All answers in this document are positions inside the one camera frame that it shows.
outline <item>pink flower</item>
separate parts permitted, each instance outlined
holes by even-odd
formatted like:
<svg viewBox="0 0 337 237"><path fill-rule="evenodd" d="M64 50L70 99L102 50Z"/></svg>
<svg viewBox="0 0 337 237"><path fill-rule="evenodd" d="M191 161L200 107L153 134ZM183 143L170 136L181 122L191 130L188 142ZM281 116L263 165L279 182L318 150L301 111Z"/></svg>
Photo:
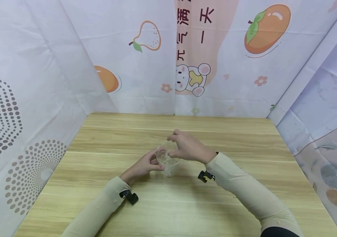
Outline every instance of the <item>pink flower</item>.
<svg viewBox="0 0 337 237"><path fill-rule="evenodd" d="M169 84L162 84L161 90L163 90L166 93L169 93L172 90L172 88L171 85Z"/></svg>
<svg viewBox="0 0 337 237"><path fill-rule="evenodd" d="M258 79L254 81L254 83L260 87L261 85L267 83L267 77L259 76Z"/></svg>

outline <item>clear plastic cup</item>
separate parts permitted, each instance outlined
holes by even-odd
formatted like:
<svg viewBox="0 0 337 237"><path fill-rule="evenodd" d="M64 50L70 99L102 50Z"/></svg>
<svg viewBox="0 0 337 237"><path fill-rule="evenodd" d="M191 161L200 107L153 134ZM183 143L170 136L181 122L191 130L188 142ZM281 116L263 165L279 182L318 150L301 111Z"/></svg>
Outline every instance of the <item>clear plastic cup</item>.
<svg viewBox="0 0 337 237"><path fill-rule="evenodd" d="M173 177L175 170L180 160L178 158L171 158L168 153L172 150L178 149L175 142L168 141L160 145L155 151L158 162L164 166L165 170L162 171L167 177Z"/></svg>

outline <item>wrist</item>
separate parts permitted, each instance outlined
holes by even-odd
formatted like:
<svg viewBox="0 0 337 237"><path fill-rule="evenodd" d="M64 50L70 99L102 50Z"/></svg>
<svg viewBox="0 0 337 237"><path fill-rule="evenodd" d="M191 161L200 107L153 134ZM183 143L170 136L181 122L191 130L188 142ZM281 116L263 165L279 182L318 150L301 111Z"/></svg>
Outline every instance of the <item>wrist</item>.
<svg viewBox="0 0 337 237"><path fill-rule="evenodd" d="M202 155L202 157L199 159L199 161L201 163L203 163L204 165L208 164L209 162L211 162L211 160L213 160L215 157L217 156L217 153L213 150L209 150L207 152L204 152L204 154Z"/></svg>
<svg viewBox="0 0 337 237"><path fill-rule="evenodd" d="M134 178L133 172L131 172L130 169L127 169L120 175L120 179L128 185L133 181Z"/></svg>

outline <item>hand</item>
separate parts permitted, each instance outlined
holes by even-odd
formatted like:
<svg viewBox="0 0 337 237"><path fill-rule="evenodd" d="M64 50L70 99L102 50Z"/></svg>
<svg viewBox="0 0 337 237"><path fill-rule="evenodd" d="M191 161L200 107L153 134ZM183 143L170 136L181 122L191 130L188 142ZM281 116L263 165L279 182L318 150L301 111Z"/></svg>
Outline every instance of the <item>hand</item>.
<svg viewBox="0 0 337 237"><path fill-rule="evenodd" d="M214 150L201 143L191 134L178 129L174 130L172 135L169 135L168 141L176 142L178 145L177 150L168 153L171 158L177 157L208 164L217 155Z"/></svg>
<svg viewBox="0 0 337 237"><path fill-rule="evenodd" d="M163 171L165 168L159 165L158 160L155 156L155 150L145 154L141 159L139 159L134 165L127 169L120 178L127 184L129 184L133 179L146 175L152 170Z"/></svg>

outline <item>orange fruit illustration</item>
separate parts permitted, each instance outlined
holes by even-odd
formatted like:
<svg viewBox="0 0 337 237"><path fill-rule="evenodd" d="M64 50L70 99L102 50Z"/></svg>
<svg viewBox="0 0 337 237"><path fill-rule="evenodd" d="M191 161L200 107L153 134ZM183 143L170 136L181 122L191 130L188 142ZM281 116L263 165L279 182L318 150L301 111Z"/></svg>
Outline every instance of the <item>orange fruit illustration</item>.
<svg viewBox="0 0 337 237"><path fill-rule="evenodd" d="M110 93L110 92L114 92L115 90L117 90L118 86L119 86L119 82L117 80L117 78L115 77L115 75L113 75L113 73L111 73L111 71L103 68L103 67L99 67L99 66L95 66L95 69L99 75L99 78L101 80L101 82L104 85L105 90Z"/></svg>
<svg viewBox="0 0 337 237"><path fill-rule="evenodd" d="M286 31L291 11L286 5L273 5L254 18L245 35L245 48L253 54L263 53Z"/></svg>
<svg viewBox="0 0 337 237"><path fill-rule="evenodd" d="M161 47L161 35L158 27L149 20L144 21L141 24L139 34L134 37L129 45L133 45L134 49L139 52L143 51L141 46L153 51L158 50Z"/></svg>

